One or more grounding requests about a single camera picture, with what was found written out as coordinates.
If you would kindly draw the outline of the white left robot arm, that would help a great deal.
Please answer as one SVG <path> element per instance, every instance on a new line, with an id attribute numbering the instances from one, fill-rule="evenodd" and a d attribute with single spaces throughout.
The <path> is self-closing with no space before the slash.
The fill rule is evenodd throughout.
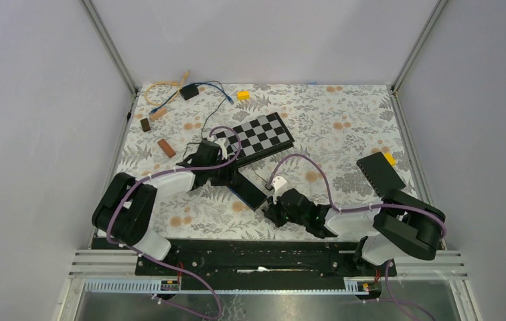
<path id="1" fill-rule="evenodd" d="M 116 174 L 92 215 L 95 228 L 109 242 L 134 248 L 151 257 L 151 266 L 162 275 L 173 272 L 175 254 L 170 242 L 150 226 L 155 201 L 196 190 L 206 183 L 226 186 L 236 181 L 236 156 L 230 156 L 225 138 L 209 137 L 197 150 L 171 170 L 141 179 Z"/>

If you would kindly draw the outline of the small black network switch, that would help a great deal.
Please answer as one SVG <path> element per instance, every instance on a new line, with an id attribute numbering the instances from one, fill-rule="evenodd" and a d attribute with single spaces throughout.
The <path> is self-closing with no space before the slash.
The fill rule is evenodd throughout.
<path id="1" fill-rule="evenodd" d="M 267 195 L 244 175 L 237 172 L 235 181 L 228 185 L 229 190 L 252 211 L 257 211 L 265 204 Z"/>

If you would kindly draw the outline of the black power adapter with cable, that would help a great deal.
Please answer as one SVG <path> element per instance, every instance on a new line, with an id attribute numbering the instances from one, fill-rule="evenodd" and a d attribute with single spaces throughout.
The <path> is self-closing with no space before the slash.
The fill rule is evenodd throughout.
<path id="1" fill-rule="evenodd" d="M 195 83 L 191 83 L 191 84 L 185 85 L 185 86 L 184 86 L 184 87 L 182 87 L 182 89 L 181 89 L 181 96 L 184 98 L 184 100 L 188 100 L 188 99 L 190 99 L 190 98 L 192 98 L 192 97 L 194 97 L 194 96 L 197 96 L 197 95 L 199 94 L 199 86 L 201 86 L 201 85 L 213 86 L 213 87 L 217 88 L 218 90 L 220 90 L 220 91 L 224 94 L 224 97 L 226 97 L 226 96 L 227 96 L 227 95 L 226 95 L 226 93 L 225 93 L 225 91 L 224 91 L 224 89 L 223 89 L 223 85 L 222 85 L 222 83 L 220 83 L 220 82 L 218 82 L 218 81 L 210 81 L 210 82 L 195 82 Z M 216 110 L 214 110 L 214 111 L 213 111 L 213 112 L 212 112 L 212 113 L 211 113 L 211 114 L 210 114 L 210 115 L 206 118 L 205 123 L 207 123 L 207 120 L 208 120 L 208 119 L 209 119 L 209 118 L 210 118 L 213 114 L 215 114 L 215 113 L 217 112 L 217 110 L 219 110 L 219 107 L 221 106 L 221 104 L 223 104 L 223 101 L 222 101 L 222 103 L 220 103 L 220 105 L 217 107 L 217 109 L 216 109 Z M 189 146 L 190 146 L 191 144 L 198 144 L 198 142 L 188 142 L 188 143 L 187 143 L 187 145 L 186 145 L 186 147 L 185 147 L 185 152 L 183 153 L 183 158 L 186 156 L 187 151 L 188 151 L 188 148 L 189 148 Z M 250 168 L 252 169 L 253 173 L 254 173 L 254 174 L 255 174 L 258 178 L 260 178 L 260 179 L 261 179 L 261 180 L 265 183 L 265 187 L 266 187 L 267 189 L 269 189 L 269 188 L 270 188 L 270 184 L 269 184 L 269 182 L 268 182 L 265 178 L 261 177 L 261 176 L 260 176 L 260 175 L 259 175 L 259 174 L 258 174 L 258 173 L 254 170 L 254 169 L 253 169 L 252 165 L 249 165 L 249 166 L 250 166 Z"/>

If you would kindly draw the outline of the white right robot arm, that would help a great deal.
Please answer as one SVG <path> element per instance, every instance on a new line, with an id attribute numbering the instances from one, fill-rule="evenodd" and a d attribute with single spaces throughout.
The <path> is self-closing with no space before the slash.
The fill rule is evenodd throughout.
<path id="1" fill-rule="evenodd" d="M 348 208 L 316 204 L 283 177 L 272 180 L 273 195 L 262 210 L 276 226 L 294 223 L 319 238 L 353 242 L 360 236 L 353 255 L 353 267 L 364 276 L 380 265 L 410 256 L 431 261 L 447 230 L 445 216 L 438 209 L 396 189 L 381 199 Z"/>

